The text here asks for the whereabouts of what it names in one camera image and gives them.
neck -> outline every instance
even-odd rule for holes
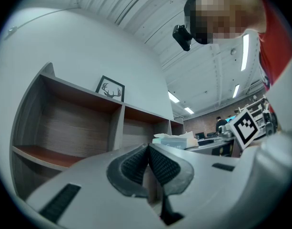
[[[262,0],[235,0],[241,5],[246,16],[246,29],[258,33],[266,31],[265,9]]]

person in black shirt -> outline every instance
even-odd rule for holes
[[[221,120],[221,117],[218,116],[217,117],[217,123],[216,123],[216,132],[218,132],[219,126],[226,125],[226,124],[227,124],[227,121],[226,120]]]

red shirt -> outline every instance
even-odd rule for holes
[[[266,32],[259,33],[260,70],[266,91],[275,83],[292,58],[290,27],[278,16],[268,0],[262,0],[266,15]]]

black monitor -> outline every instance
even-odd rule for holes
[[[200,140],[200,139],[204,139],[205,138],[205,134],[204,132],[200,132],[200,133],[196,133],[195,137]]]

ceiling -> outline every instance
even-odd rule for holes
[[[28,2],[79,7],[96,13],[133,34],[159,56],[168,90],[180,102],[172,104],[175,118],[200,116],[232,104],[263,88],[258,66],[258,36],[249,33],[247,66],[241,72],[242,38],[215,45],[193,41],[185,52],[171,36],[183,24],[186,0],[29,0]],[[235,85],[240,84],[236,98]],[[184,110],[191,108],[191,115]]]

